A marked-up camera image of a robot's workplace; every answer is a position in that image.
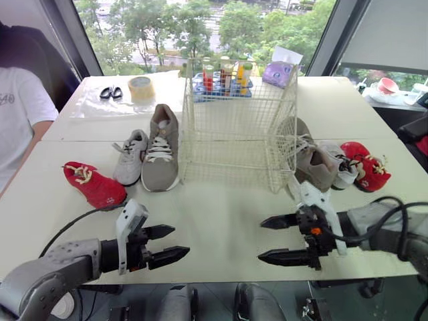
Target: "black scissors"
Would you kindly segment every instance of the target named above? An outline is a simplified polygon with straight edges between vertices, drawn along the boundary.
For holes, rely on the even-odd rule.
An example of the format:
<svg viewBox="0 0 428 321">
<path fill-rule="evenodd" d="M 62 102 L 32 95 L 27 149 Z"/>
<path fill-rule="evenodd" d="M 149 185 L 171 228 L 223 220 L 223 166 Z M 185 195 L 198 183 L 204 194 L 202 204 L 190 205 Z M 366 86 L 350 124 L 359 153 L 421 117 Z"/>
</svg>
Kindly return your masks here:
<svg viewBox="0 0 428 321">
<path fill-rule="evenodd" d="M 120 87 L 106 87 L 101 91 L 100 98 L 109 99 L 110 97 L 113 97 L 113 99 L 122 97 L 122 90 Z"/>
</svg>

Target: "white shoelace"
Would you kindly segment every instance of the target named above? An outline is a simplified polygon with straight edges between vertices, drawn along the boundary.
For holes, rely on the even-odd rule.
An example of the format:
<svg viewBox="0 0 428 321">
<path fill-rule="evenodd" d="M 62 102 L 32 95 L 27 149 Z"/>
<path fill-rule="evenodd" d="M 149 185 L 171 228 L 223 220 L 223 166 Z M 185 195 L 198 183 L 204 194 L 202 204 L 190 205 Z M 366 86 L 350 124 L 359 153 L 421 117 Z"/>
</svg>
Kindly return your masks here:
<svg viewBox="0 0 428 321">
<path fill-rule="evenodd" d="M 157 158 L 163 158 L 169 162 L 173 159 L 173 152 L 165 138 L 156 136 L 153 140 L 151 148 L 147 151 L 146 159 L 153 163 Z"/>
<path fill-rule="evenodd" d="M 115 142 L 112 144 L 114 149 L 116 149 L 118 152 L 122 153 L 126 160 L 133 161 L 134 160 L 134 146 L 135 143 L 132 144 L 131 142 L 129 144 L 125 144 L 123 147 L 120 147 L 119 144 L 116 144 Z"/>
<path fill-rule="evenodd" d="M 376 173 L 376 174 L 381 174 L 381 175 L 383 175 L 383 174 L 385 174 L 386 172 L 387 172 L 387 169 L 385 168 L 385 165 L 387 164 L 387 158 L 386 158 L 386 156 L 385 155 L 383 155 L 383 158 L 384 158 L 384 161 L 382 161 L 381 159 L 379 159 L 379 158 L 377 158 L 377 157 L 374 157 L 374 156 L 372 156 L 371 154 L 368 154 L 368 155 L 366 155 L 366 156 L 364 156 L 364 158 L 365 159 L 368 159 L 368 160 L 372 160 L 372 159 L 375 159 L 376 161 L 377 161 L 377 164 L 373 164 L 373 171 Z M 358 163 L 361 163 L 361 160 L 357 160 L 357 159 L 354 159 L 354 160 L 352 160 L 351 162 L 350 162 L 350 164 L 351 165 L 357 165 Z"/>
<path fill-rule="evenodd" d="M 301 152 L 305 148 L 308 148 L 310 146 L 315 146 L 315 145 L 310 144 L 308 142 L 308 138 L 310 138 L 309 134 L 297 135 L 297 137 L 296 137 L 296 154 L 298 152 Z"/>
<path fill-rule="evenodd" d="M 92 177 L 92 171 L 89 171 L 86 166 L 85 167 L 82 167 L 82 166 L 81 167 L 73 167 L 71 165 L 66 165 L 66 168 L 72 169 L 74 171 L 75 175 L 79 175 L 79 176 L 84 178 L 84 179 L 75 179 L 75 181 L 81 185 L 89 182 L 89 180 Z"/>
</svg>

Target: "red shoe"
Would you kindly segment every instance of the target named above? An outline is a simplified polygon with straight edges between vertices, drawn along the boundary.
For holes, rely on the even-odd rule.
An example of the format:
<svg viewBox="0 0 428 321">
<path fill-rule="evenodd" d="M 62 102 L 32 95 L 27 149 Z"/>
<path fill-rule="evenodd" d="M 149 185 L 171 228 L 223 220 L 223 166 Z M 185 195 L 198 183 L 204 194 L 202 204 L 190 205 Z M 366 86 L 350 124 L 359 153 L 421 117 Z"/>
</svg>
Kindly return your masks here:
<svg viewBox="0 0 428 321">
<path fill-rule="evenodd" d="M 64 165 L 64 174 L 67 181 L 97 209 L 121 204 L 126 198 L 125 188 L 119 182 L 102 176 L 93 166 L 68 162 Z"/>
<path fill-rule="evenodd" d="M 356 164 L 358 176 L 354 184 L 364 192 L 378 191 L 391 177 L 384 164 L 378 158 L 370 155 L 370 152 L 359 142 L 345 142 L 341 149 L 345 156 Z"/>
</svg>

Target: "white wire basket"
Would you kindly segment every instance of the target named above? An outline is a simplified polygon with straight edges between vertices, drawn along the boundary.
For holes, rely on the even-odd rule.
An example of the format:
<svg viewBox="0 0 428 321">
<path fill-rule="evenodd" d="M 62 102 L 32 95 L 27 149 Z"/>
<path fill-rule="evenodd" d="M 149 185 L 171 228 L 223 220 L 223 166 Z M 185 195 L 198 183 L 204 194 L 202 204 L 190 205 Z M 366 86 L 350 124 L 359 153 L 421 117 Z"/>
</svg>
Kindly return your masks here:
<svg viewBox="0 0 428 321">
<path fill-rule="evenodd" d="M 216 96 L 195 89 L 193 66 L 201 60 L 189 60 L 179 151 L 182 182 L 219 181 L 277 193 L 294 174 L 298 67 L 282 89 L 253 76 L 258 66 L 252 63 L 246 95 L 251 97 Z"/>
</svg>

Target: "window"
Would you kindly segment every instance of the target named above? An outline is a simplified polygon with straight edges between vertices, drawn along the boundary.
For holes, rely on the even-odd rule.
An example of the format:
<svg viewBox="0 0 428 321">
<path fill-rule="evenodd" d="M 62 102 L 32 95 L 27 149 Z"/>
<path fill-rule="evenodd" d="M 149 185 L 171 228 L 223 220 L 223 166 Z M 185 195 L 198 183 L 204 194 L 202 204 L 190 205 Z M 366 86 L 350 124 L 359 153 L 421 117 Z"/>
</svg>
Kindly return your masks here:
<svg viewBox="0 0 428 321">
<path fill-rule="evenodd" d="M 410 92 L 414 84 L 424 84 L 427 80 L 427 75 L 407 74 L 405 72 L 389 72 L 384 70 L 370 70 L 362 68 L 351 68 L 346 66 L 339 66 L 334 73 L 335 76 L 345 76 L 353 84 L 358 84 L 364 79 L 367 87 L 373 83 L 378 82 L 381 78 L 386 77 L 394 80 L 401 91 Z"/>
<path fill-rule="evenodd" d="M 303 73 L 336 0 L 74 0 L 105 75 L 179 70 L 187 58 L 268 62 L 276 45 Z"/>
</svg>

